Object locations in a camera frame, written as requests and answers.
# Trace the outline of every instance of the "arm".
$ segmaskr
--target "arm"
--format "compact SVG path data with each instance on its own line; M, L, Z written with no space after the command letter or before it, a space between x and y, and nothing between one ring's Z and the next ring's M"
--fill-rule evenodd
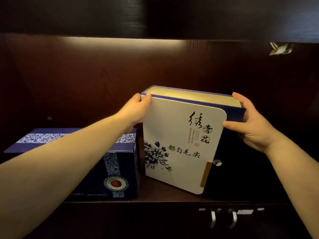
M134 95L115 115L0 165L0 238L22 238L58 207L151 102Z
M298 215L314 239L319 238L319 163L276 130L246 97L233 93L246 108L243 122L224 122L244 142L264 152Z

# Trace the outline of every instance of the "gift box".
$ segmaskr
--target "gift box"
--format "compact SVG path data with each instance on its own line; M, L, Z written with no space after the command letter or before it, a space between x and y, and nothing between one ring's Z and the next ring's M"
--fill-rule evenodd
M38 128L7 148L7 159L18 156L81 128ZM99 160L68 200L136 198L138 195L137 129L122 135Z

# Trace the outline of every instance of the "metal handle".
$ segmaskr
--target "metal handle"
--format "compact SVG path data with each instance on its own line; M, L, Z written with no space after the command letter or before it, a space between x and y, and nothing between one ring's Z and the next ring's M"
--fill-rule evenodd
M236 226L237 223L237 214L235 211L233 211L233 223L230 225L229 229L234 228L234 226Z
M212 223L210 225L210 228L214 228L215 223L216 223L216 215L215 215L215 211L211 210L212 213Z

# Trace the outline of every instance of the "dark blue box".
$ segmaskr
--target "dark blue box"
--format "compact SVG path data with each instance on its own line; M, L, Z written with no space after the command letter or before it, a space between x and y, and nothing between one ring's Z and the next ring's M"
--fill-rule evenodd
M18 156L81 128L37 128L21 138L4 153L7 159ZM68 200L136 198L138 195L137 129L122 135L99 160Z

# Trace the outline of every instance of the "blue flower illustration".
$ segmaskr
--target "blue flower illustration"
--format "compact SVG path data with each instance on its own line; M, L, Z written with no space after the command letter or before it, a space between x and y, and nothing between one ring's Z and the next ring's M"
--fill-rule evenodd
M163 165L165 169L167 169L169 172L172 171L172 167L170 167L166 163L167 159L164 159L164 157L168 157L169 155L169 153L166 152L166 148L160 147L159 142L155 142L154 144L155 146L152 146L144 140L144 155L146 168L155 169L155 166L160 164Z

